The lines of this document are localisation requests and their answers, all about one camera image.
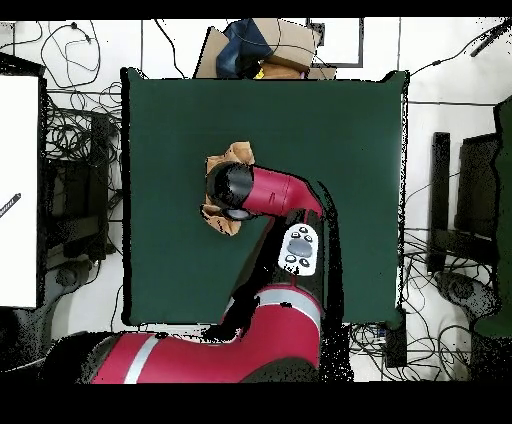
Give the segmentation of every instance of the white control panel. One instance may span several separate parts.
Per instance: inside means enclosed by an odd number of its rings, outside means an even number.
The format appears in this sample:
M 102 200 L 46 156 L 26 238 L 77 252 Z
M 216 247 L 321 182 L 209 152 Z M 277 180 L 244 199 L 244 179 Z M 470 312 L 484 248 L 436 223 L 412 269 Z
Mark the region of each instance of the white control panel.
M 292 225 L 284 235 L 278 265 L 290 274 L 309 277 L 315 273 L 318 235 L 307 224 Z

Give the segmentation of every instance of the red robot arm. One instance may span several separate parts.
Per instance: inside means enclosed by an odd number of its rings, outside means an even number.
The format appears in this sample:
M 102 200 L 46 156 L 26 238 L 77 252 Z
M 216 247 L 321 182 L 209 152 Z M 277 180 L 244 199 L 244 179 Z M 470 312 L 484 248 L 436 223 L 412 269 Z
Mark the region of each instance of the red robot arm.
M 86 358 L 79 355 L 75 374 L 66 371 L 70 359 L 62 361 L 73 356 L 65 346 L 72 338 L 64 339 L 49 352 L 43 380 L 55 381 L 57 375 L 94 384 L 318 380 L 324 284 L 321 204 L 306 182 L 286 174 L 237 164 L 212 175 L 207 186 L 215 203 L 271 216 L 221 323 L 205 333 L 202 343 L 152 333 L 105 334 L 99 342 L 88 342 L 93 346 L 85 349 Z M 244 176 L 245 185 L 232 184 Z M 79 345 L 82 336 L 75 336 L 74 343 Z M 84 346 L 77 349 L 83 352 Z

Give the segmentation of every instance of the green tabletop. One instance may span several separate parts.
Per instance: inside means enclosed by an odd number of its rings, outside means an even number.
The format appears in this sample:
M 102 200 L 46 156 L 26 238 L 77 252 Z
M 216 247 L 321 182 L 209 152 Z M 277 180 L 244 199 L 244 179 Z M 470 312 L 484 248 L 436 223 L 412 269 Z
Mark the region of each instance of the green tabletop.
M 218 322 L 265 223 L 207 225 L 205 159 L 248 140 L 257 165 L 321 181 L 339 214 L 345 321 L 395 320 L 404 72 L 382 82 L 129 79 L 127 324 Z

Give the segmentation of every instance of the pen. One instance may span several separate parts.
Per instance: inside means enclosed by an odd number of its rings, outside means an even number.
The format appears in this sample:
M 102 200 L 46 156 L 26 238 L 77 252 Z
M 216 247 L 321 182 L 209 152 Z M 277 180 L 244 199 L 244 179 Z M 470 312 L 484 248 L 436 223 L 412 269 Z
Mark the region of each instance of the pen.
M 20 199 L 21 194 L 15 194 L 11 200 L 9 200 L 4 206 L 2 206 L 2 208 L 0 209 L 0 218 L 2 218 L 2 216 L 4 216 L 7 213 L 7 211 L 11 209 L 14 206 L 14 204 Z

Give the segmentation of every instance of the black bag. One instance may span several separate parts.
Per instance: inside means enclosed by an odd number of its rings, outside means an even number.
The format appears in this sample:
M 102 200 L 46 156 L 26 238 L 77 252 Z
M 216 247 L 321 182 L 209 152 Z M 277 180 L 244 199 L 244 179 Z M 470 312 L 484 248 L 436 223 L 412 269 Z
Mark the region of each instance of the black bag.
M 254 78 L 260 71 L 258 61 L 273 53 L 252 19 L 242 19 L 224 30 L 229 43 L 217 56 L 217 77 Z

